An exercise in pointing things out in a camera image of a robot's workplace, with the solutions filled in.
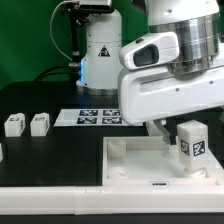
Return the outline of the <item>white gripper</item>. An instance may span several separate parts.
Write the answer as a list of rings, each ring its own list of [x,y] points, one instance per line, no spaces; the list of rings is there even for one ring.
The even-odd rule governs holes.
[[[123,69],[118,80],[121,116],[128,124],[154,120],[165,143],[176,137],[164,118],[224,105],[224,59],[206,71],[172,75],[167,66],[137,71]]]

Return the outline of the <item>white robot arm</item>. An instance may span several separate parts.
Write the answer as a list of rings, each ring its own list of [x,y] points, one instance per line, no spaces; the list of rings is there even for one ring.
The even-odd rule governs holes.
[[[216,0],[132,0],[149,32],[120,48],[96,45],[82,60],[78,84],[117,90],[128,124],[224,105],[224,43]]]

